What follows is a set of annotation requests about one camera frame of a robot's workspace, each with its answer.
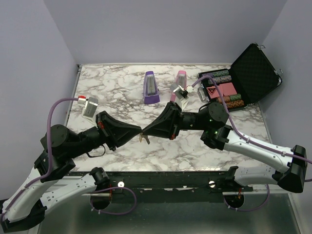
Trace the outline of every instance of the marble table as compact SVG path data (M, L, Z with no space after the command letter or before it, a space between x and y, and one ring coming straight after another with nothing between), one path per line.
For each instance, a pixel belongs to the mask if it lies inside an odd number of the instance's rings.
M170 100L169 89L179 70L187 72L188 84L192 84L199 72L226 68L221 65L84 65L76 88L76 94L99 99L98 112L107 111L112 117L142 128L151 123L163 111ZM153 71L160 91L160 102L144 105L143 79L146 71ZM202 103L196 92L190 94L185 111L197 112ZM68 127L75 132L92 127L81 114L82 107L73 103ZM231 112L237 128L257 139L269 141L261 111L257 104L244 110ZM134 137L115 152L107 149L98 158L82 155L75 158L76 171L89 171L103 167L106 171L218 171L231 166L252 167L262 165L249 157L220 150L209 149L200 140L201 131L181 131L175 140L149 137L139 141ZM102 148L92 152L100 154Z

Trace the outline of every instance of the case lid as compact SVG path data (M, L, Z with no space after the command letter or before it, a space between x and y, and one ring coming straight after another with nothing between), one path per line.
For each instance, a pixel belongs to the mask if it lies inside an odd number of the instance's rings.
M230 68L246 92L245 104L255 103L281 84L281 77L256 43L235 60Z

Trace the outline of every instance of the red label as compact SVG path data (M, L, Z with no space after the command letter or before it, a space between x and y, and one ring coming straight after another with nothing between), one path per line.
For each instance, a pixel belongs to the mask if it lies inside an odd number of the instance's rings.
M207 90L211 95L215 92L215 88L207 88Z

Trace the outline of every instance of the black case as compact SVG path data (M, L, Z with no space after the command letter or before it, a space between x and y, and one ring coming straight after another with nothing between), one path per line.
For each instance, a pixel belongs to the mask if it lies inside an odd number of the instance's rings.
M198 73L198 78L210 72L223 70L225 69ZM240 110L249 104L260 101L282 83L280 75L257 43L250 44L228 70L229 75L232 77L230 82L233 83L237 93L241 94L242 100L245 103L244 107L229 109L229 111ZM210 100L207 91L207 87L210 86L212 85L208 83L208 79L204 79L201 82L201 88L206 96L206 98L202 97L199 88L198 94L202 101Z

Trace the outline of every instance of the lavender wall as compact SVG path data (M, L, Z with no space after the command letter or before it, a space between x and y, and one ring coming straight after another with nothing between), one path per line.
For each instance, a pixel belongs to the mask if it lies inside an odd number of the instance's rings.
M286 0L44 0L78 63L233 62Z
M266 55L284 72L283 84L261 102L273 142L306 147L312 159L312 1L288 0L264 41ZM312 165L307 178L312 177ZM310 229L312 183L306 183L299 200Z
M77 66L43 0L2 1L0 29L0 199L5 199L42 152L49 109L72 94ZM53 122L63 123L66 111L67 105L58 108Z

